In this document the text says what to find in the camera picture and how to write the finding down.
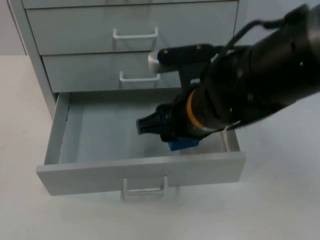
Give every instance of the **orange ring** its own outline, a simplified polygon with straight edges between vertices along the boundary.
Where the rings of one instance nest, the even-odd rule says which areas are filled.
[[[194,113],[192,112],[191,108],[191,102],[192,102],[192,97],[194,95],[195,90],[191,92],[191,94],[188,97],[188,100],[186,102],[186,113],[189,117],[190,122],[195,125],[197,128],[202,129],[204,126],[196,119]]]

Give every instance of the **open drawer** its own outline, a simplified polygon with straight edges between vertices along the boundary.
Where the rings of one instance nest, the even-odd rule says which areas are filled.
[[[49,193],[132,193],[161,184],[237,182],[246,158],[234,131],[225,132],[225,141],[219,133],[212,134],[197,147],[174,152],[157,135],[138,135],[136,119],[172,101],[178,92],[172,88],[61,93],[45,162],[36,169]]]

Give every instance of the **cable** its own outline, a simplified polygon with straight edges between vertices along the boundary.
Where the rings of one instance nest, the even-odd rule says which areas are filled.
[[[211,65],[210,65],[210,72],[214,69],[215,65],[220,61],[221,58],[227,55],[228,51],[252,28],[255,26],[261,25],[263,28],[272,30],[272,29],[278,29],[283,27],[286,24],[285,19],[277,19],[272,21],[263,21],[263,20],[254,20],[249,23],[247,23],[243,28],[240,29],[234,35],[230,41],[222,48],[221,52],[217,55],[216,58],[213,59]]]

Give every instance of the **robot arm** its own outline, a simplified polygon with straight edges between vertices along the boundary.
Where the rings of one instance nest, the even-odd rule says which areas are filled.
[[[255,26],[277,30],[254,45],[235,46]],[[149,65],[155,73],[178,71],[181,94],[138,119],[139,134],[198,141],[251,124],[320,91],[320,4],[311,10],[302,5],[278,20],[250,22],[226,46],[153,52]]]

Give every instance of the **gray cabinet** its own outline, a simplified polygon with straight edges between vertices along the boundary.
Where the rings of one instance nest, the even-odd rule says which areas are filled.
[[[234,131],[172,152],[159,136],[138,135],[136,119],[180,92],[177,72],[149,71],[149,52],[225,44],[245,19],[246,0],[11,2],[55,111],[44,164],[36,170],[51,195],[161,195],[167,187],[240,179],[246,157]]]

